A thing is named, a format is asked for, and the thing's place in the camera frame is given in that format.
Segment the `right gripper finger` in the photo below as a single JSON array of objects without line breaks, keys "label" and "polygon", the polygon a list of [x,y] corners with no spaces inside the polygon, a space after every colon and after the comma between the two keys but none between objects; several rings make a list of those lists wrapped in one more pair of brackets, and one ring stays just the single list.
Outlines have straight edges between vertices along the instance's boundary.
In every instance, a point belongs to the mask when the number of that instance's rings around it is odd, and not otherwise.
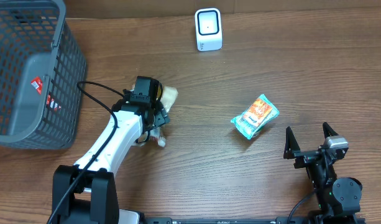
[{"label": "right gripper finger", "polygon": [[291,127],[286,128],[286,142],[285,142],[285,148],[283,153],[284,159],[294,159],[297,155],[300,153],[300,147],[298,145],[298,142],[296,141],[296,138],[294,136],[294,133],[291,129]]},{"label": "right gripper finger", "polygon": [[325,138],[338,136],[338,133],[327,122],[323,123],[323,133]]}]

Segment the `beige Pantree snack pouch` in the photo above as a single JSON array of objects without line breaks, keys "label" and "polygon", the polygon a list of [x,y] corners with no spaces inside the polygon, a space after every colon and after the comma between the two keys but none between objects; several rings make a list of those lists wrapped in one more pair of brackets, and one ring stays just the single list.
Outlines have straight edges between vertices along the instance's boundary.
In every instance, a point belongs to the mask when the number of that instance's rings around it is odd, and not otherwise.
[{"label": "beige Pantree snack pouch", "polygon": [[[170,112],[171,107],[174,105],[177,96],[178,91],[176,88],[170,86],[163,87],[161,104],[166,113],[166,115],[164,116],[165,118],[170,119],[168,114]],[[150,134],[145,133],[141,135],[137,142],[134,143],[134,146],[143,146],[144,144],[146,144],[147,141],[155,141],[158,144],[158,146],[165,147],[166,138],[163,134],[164,129],[165,125],[163,124],[160,127],[151,130]]]}]

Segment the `teal orange tissue pack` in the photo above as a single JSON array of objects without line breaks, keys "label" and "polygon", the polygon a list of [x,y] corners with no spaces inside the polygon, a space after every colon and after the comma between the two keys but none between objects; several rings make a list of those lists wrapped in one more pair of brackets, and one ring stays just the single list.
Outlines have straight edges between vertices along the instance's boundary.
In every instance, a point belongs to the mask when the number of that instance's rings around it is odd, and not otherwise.
[{"label": "teal orange tissue pack", "polygon": [[234,117],[231,123],[250,140],[279,114],[277,107],[264,94],[261,94],[242,114]]}]

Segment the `red stick sachet pack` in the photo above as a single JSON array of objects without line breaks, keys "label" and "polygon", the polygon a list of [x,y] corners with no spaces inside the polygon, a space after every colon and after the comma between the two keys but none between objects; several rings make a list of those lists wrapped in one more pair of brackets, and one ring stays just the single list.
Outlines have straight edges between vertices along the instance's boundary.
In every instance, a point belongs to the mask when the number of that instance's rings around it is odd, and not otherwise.
[{"label": "red stick sachet pack", "polygon": [[[43,88],[43,81],[41,80],[40,77],[35,77],[31,81],[31,85],[37,90],[38,94],[42,93],[42,88]],[[47,100],[46,100],[46,105],[53,109],[54,111],[60,110],[62,107],[51,97],[50,94],[48,94]]]}]

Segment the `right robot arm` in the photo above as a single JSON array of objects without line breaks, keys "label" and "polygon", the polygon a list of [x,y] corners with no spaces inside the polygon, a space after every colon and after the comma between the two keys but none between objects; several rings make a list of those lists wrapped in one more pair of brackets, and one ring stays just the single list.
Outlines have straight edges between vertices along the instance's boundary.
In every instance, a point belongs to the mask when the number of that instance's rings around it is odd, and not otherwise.
[{"label": "right robot arm", "polygon": [[[334,170],[334,163],[345,157],[349,143],[326,122],[323,123],[323,133],[324,143],[317,150],[302,151],[291,127],[286,128],[283,158],[293,159],[296,169],[306,169],[313,184],[313,191],[293,207],[286,222],[364,223],[364,219],[356,217],[360,211],[361,182],[352,177],[339,178]],[[305,218],[295,219],[293,216],[298,207],[312,196],[316,196],[319,209],[310,211]]]}]

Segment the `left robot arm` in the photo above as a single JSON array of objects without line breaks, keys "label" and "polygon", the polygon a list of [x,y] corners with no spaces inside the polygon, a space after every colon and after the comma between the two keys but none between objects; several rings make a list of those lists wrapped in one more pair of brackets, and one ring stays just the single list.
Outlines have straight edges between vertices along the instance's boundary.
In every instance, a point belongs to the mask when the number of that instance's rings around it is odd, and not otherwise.
[{"label": "left robot arm", "polygon": [[88,152],[72,166],[56,169],[49,223],[146,223],[143,213],[119,207],[115,176],[132,146],[150,138],[165,145],[160,128],[170,121],[178,90],[138,76],[119,96],[106,108],[109,122]]}]

